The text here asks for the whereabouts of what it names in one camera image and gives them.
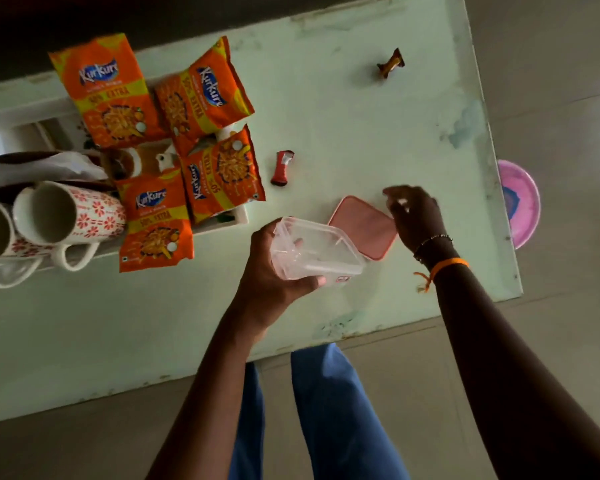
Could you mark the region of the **blue trousers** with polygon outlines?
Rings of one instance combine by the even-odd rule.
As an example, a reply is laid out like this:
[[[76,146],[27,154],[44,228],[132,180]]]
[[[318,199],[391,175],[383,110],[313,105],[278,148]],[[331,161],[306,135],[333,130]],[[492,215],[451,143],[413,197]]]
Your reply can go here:
[[[314,480],[409,480],[355,368],[336,343],[294,351],[292,387]],[[264,396],[247,363],[228,480],[262,480]]]

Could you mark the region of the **white serving tray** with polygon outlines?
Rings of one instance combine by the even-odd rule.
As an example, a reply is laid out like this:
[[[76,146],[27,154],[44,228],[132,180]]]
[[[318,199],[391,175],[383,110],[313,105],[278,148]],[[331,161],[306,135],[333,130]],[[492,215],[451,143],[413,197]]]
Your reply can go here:
[[[0,82],[0,156],[95,147],[55,72]]]

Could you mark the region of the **pink square container lid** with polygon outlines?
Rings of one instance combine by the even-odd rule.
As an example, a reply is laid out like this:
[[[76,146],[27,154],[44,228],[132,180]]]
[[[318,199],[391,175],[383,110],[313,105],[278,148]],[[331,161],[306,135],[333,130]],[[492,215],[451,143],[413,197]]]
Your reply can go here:
[[[346,233],[362,256],[376,262],[385,258],[398,236],[392,217],[353,195],[341,199],[328,225]]]

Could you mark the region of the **orange snack packet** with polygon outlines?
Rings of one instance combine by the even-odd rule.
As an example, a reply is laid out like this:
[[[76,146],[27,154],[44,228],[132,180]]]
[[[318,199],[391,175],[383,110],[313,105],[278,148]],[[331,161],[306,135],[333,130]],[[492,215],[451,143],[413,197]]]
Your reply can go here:
[[[178,149],[187,201],[196,225],[252,201],[266,201],[247,125],[206,148]]]
[[[123,149],[167,138],[124,33],[101,36],[48,56],[97,147]]]
[[[194,236],[180,168],[120,180],[126,234],[120,273],[176,266],[194,258]]]
[[[227,36],[186,70],[158,83],[154,92],[178,153],[255,113],[232,64]]]

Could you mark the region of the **white crumpled cloth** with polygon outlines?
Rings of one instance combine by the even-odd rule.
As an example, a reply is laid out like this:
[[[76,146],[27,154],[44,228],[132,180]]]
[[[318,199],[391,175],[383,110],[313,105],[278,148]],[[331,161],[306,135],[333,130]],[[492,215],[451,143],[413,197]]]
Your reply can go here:
[[[96,155],[57,150],[0,155],[0,187],[44,180],[100,182],[107,178]]]

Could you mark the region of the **person's left forearm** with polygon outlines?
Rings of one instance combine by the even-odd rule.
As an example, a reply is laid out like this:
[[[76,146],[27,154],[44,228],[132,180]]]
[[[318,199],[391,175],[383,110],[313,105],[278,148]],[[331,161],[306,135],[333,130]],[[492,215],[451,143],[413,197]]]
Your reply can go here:
[[[259,332],[245,309],[228,307],[145,480],[228,480],[246,364]]]

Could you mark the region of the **orange thread wristband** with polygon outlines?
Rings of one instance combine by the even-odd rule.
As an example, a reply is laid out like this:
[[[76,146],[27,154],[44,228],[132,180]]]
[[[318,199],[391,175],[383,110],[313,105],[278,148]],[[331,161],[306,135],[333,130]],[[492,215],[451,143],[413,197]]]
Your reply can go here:
[[[439,273],[451,266],[465,266],[470,267],[469,263],[462,258],[448,258],[438,262],[430,270],[428,274],[421,272],[413,272],[413,275],[421,277],[424,281],[416,287],[417,293],[428,293],[431,285],[434,283],[435,278]]]

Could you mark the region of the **clear plastic container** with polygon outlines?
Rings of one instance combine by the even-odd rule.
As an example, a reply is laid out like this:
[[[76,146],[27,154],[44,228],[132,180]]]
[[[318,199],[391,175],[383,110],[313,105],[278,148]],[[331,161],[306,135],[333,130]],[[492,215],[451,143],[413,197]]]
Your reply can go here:
[[[284,280],[323,276],[326,287],[341,287],[360,275],[366,260],[341,229],[283,217],[276,224],[271,262]]]

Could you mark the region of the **person's right hand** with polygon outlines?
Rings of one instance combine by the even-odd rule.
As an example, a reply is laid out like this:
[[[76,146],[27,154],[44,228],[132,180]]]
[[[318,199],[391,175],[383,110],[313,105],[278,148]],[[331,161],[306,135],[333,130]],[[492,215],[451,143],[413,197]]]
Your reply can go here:
[[[443,223],[440,206],[422,187],[412,186],[410,213],[391,214],[403,244],[414,256],[422,257],[432,246],[452,242]]]

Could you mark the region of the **brown wrapped candy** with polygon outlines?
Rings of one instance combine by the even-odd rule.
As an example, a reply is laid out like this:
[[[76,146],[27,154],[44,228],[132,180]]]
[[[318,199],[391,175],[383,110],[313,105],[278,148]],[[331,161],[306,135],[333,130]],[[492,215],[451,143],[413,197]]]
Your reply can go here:
[[[401,54],[400,48],[394,49],[392,55],[389,57],[387,62],[377,63],[379,77],[386,80],[390,73],[396,68],[403,68],[406,66],[405,60]]]

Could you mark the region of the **person's right forearm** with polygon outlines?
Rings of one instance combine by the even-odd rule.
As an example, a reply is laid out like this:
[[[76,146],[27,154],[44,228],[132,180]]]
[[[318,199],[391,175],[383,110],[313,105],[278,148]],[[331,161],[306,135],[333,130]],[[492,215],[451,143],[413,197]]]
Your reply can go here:
[[[427,270],[459,258],[438,245]],[[561,386],[469,267],[434,280],[440,312],[475,423],[499,480],[600,480],[600,427]]]

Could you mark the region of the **person's left hand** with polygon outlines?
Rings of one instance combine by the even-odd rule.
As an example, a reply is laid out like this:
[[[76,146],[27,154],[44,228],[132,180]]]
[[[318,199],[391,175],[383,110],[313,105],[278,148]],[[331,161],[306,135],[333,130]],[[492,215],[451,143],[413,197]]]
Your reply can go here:
[[[281,278],[272,264],[271,244],[281,220],[279,217],[252,234],[249,257],[226,313],[254,344],[293,302],[307,295],[291,292],[291,280]]]

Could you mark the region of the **red wrapped candy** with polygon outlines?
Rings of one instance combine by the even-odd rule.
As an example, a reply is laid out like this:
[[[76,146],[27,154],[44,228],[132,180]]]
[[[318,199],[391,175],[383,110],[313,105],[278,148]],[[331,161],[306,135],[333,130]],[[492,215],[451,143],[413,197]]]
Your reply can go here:
[[[278,187],[284,187],[288,184],[288,165],[295,156],[295,152],[291,150],[282,150],[276,153],[276,165],[271,184]]]

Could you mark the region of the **pink round plastic plate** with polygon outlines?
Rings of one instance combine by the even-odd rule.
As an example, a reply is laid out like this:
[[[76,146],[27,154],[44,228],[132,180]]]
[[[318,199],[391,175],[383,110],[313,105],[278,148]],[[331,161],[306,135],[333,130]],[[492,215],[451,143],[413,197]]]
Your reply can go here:
[[[533,237],[541,218],[541,196],[531,175],[519,165],[498,159],[511,240],[519,250]]]

